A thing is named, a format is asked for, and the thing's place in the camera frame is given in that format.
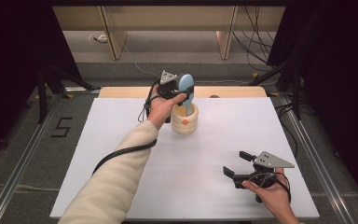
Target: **cylindrical container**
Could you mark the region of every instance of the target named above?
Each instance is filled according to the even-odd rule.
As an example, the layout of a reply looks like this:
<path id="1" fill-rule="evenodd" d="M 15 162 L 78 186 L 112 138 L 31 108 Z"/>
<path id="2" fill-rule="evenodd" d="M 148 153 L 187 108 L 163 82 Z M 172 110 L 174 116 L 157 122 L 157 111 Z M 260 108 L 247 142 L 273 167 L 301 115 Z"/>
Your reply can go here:
<path id="1" fill-rule="evenodd" d="M 171 113 L 171 125 L 174 131 L 181 134 L 193 133 L 197 129 L 199 119 L 199 109 L 196 105 L 191 104 L 191 115 L 186 115 L 184 105 L 176 105 Z"/>

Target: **orange logo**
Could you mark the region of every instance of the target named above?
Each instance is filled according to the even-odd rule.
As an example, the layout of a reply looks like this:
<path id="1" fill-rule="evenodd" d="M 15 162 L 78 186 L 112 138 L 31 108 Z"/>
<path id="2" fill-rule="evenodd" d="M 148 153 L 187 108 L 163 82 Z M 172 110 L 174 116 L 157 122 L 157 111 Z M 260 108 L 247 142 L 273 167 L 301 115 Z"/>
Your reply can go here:
<path id="1" fill-rule="evenodd" d="M 184 120 L 182 121 L 182 123 L 185 124 L 185 125 L 187 125 L 187 124 L 189 124 L 190 122 L 188 122 L 187 119 L 184 119 Z"/>

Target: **table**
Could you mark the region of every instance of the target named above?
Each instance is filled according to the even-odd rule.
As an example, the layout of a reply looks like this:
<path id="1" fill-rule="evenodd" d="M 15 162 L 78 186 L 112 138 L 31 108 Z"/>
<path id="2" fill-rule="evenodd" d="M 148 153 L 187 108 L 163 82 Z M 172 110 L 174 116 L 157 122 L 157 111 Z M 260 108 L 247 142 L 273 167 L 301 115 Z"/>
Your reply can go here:
<path id="1" fill-rule="evenodd" d="M 89 112 L 51 217 L 59 218 L 63 214 L 90 178 L 95 164 L 138 123 L 145 102 L 143 91 L 147 89 L 102 89 L 101 98 L 95 99 Z M 193 103 L 200 110 L 198 129 L 190 135 L 181 135 L 170 125 L 161 128 L 128 220 L 272 218 L 264 205 L 255 201 L 251 191 L 235 189 L 232 180 L 223 175 L 223 166 L 245 174 L 254 170 L 250 162 L 239 158 L 240 150 L 257 156 L 268 151 L 292 162 L 296 168 L 287 169 L 286 174 L 291 181 L 295 214 L 299 218 L 319 217 L 272 103 L 262 90 L 260 87 L 196 87 Z M 125 91 L 132 98 L 122 98 Z M 206 98 L 210 95 L 227 98 Z"/>

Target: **white tabletop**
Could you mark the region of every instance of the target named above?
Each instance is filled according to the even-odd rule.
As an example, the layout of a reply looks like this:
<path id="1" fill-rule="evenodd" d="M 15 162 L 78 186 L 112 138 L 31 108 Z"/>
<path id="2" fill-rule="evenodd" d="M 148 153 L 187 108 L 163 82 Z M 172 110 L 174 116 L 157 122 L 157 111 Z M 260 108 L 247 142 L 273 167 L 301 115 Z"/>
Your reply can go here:
<path id="1" fill-rule="evenodd" d="M 137 123 L 145 99 L 95 99 L 51 217 L 61 217 L 95 165 L 111 153 Z M 299 218 L 319 214 L 269 98 L 195 98 L 198 129 L 159 131 L 128 220 L 257 220 L 272 217 L 255 195 L 235 189 L 223 166 L 238 174 L 254 171 L 239 151 L 272 153 L 293 163 L 285 169 L 292 207 Z"/>

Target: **white sleeve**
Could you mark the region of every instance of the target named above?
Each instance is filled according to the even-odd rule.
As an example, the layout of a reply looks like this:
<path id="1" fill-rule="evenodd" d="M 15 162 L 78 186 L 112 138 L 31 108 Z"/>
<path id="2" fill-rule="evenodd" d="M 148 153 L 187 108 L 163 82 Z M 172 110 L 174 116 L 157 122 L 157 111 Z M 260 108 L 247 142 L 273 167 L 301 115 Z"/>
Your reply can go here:
<path id="1" fill-rule="evenodd" d="M 150 144 L 158 129 L 146 120 L 122 140 L 116 150 Z M 125 220 L 150 156 L 150 148 L 105 162 L 72 200 L 59 223 L 117 223 Z"/>

